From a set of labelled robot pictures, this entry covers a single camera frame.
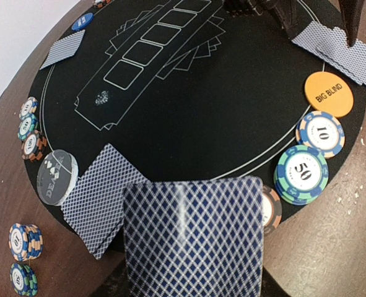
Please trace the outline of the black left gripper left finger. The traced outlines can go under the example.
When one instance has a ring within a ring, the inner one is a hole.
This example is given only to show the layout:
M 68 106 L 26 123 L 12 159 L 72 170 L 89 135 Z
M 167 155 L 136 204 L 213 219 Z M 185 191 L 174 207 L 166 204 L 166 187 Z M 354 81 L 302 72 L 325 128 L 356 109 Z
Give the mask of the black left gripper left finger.
M 128 297 L 129 283 L 125 266 L 117 267 L 91 296 L 95 297 Z

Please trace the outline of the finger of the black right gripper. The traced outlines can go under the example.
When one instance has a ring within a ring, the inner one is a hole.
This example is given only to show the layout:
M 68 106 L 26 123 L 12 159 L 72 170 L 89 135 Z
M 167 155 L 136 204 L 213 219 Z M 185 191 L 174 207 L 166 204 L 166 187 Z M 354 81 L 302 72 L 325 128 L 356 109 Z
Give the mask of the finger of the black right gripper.
M 266 0 L 263 1 L 263 7 L 278 21 L 289 39 L 294 39 L 300 34 L 302 28 L 299 24 L 296 0 Z
M 339 0 L 347 45 L 353 47 L 357 40 L 364 0 Z

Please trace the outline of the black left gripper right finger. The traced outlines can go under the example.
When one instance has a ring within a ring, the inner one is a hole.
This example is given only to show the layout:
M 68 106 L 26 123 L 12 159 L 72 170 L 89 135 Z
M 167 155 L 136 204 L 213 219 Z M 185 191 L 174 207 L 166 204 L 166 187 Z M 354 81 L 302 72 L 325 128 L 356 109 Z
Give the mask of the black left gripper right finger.
M 261 297 L 290 297 L 265 267 L 263 267 L 262 274 Z

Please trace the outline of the orange black 100 chip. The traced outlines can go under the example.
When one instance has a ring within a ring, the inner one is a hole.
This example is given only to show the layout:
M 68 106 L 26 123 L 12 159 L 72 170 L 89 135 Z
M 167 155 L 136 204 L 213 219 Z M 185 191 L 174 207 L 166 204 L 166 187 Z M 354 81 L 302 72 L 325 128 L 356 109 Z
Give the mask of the orange black 100 chip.
M 94 0 L 93 6 L 97 9 L 101 9 L 111 3 L 111 0 Z
M 42 132 L 32 131 L 22 143 L 22 158 L 30 162 L 41 160 L 47 145 L 47 138 Z
M 263 185 L 263 226 L 264 233 L 268 234 L 274 231 L 282 219 L 282 205 L 277 192 L 267 185 Z

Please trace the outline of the blue playing card deck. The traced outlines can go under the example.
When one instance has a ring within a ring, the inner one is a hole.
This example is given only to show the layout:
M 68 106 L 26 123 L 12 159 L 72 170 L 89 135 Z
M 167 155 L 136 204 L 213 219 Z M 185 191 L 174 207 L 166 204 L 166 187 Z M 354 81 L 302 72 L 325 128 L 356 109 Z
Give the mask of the blue playing card deck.
M 131 296 L 259 296 L 260 178 L 136 183 L 124 190 Z

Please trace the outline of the yellow big blind button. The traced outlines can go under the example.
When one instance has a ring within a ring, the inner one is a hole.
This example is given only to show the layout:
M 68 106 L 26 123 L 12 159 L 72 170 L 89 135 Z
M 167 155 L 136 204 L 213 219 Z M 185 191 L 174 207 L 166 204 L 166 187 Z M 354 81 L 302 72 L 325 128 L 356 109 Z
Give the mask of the yellow big blind button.
M 354 95 L 350 86 L 336 74 L 320 71 L 310 74 L 304 83 L 304 94 L 309 104 L 336 118 L 351 112 Z

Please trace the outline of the blue green 50 chip stack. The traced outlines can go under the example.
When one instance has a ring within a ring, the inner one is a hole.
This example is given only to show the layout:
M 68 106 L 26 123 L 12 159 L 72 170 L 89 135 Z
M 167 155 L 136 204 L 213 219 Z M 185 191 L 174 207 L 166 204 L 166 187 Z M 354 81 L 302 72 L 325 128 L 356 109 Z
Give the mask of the blue green 50 chip stack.
M 35 296 L 38 293 L 37 276 L 28 265 L 13 263 L 10 281 L 14 291 L 20 296 Z

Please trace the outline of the blue cream 10 chip stack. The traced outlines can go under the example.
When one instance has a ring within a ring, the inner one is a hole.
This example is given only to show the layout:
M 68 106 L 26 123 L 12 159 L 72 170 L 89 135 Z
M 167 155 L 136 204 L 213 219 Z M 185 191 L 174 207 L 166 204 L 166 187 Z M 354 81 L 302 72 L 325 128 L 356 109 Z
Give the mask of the blue cream 10 chip stack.
M 43 236 L 39 227 L 13 224 L 9 230 L 9 248 L 16 261 L 38 258 L 43 251 Z

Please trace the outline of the clear acrylic dealer button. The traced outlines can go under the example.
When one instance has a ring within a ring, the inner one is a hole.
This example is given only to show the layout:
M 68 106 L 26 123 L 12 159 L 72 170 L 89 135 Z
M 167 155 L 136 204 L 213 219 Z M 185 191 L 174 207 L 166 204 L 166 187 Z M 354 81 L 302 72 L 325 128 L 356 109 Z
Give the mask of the clear acrylic dealer button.
M 61 206 L 74 189 L 78 164 L 72 154 L 57 149 L 43 160 L 37 174 L 37 192 L 47 205 Z

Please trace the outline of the blue small blind button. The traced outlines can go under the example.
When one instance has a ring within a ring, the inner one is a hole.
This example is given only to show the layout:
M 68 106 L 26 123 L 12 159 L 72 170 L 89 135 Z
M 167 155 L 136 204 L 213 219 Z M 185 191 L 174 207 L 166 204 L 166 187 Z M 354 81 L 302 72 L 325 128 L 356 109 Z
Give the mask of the blue small blind button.
M 83 30 L 94 18 L 94 14 L 89 12 L 79 17 L 72 25 L 71 29 L 75 32 Z

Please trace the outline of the single blue-backed playing card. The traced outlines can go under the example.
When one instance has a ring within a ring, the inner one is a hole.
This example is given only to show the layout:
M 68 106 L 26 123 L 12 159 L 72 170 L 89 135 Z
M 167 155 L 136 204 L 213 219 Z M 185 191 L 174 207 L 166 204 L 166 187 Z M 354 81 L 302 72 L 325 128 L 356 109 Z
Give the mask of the single blue-backed playing card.
M 82 43 L 84 35 L 85 30 L 81 30 L 54 42 L 40 70 L 74 56 Z

